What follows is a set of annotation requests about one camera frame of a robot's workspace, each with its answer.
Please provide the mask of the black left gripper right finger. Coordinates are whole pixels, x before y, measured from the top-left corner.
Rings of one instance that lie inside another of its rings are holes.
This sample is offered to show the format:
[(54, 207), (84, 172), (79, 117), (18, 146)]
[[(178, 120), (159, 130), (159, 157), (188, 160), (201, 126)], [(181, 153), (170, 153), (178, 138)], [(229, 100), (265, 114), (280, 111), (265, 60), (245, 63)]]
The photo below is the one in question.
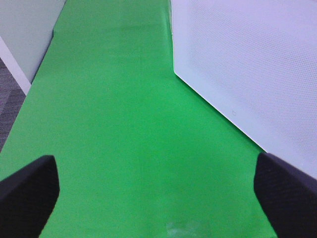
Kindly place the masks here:
[(277, 156), (257, 157), (254, 193), (279, 238), (317, 236), (317, 180)]

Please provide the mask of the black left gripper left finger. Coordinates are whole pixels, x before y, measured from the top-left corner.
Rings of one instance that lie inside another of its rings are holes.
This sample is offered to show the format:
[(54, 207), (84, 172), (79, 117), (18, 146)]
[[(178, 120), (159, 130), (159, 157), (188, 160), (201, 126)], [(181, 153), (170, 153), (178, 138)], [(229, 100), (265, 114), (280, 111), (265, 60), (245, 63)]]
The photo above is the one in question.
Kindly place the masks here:
[(38, 238), (59, 197), (53, 155), (44, 155), (0, 182), (0, 236)]

